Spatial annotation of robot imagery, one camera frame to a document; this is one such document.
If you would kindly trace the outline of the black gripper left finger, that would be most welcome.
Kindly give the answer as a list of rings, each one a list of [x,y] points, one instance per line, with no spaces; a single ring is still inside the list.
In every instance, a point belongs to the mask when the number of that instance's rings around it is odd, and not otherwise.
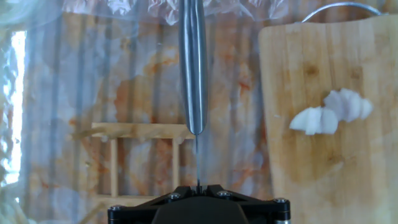
[[[148,202],[128,207],[113,205],[108,208],[108,224],[134,223],[139,220],[152,221],[158,209],[163,205],[178,202],[186,198],[197,196],[197,187],[179,186],[173,192],[162,195]]]

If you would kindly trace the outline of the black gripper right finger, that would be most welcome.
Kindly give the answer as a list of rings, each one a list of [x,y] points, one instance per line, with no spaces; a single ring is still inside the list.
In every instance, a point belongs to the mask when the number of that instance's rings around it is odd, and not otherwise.
[[[201,196],[230,200],[238,204],[245,216],[264,215],[267,223],[291,224],[290,201],[285,198],[260,200],[254,197],[232,192],[220,185],[201,187]]]

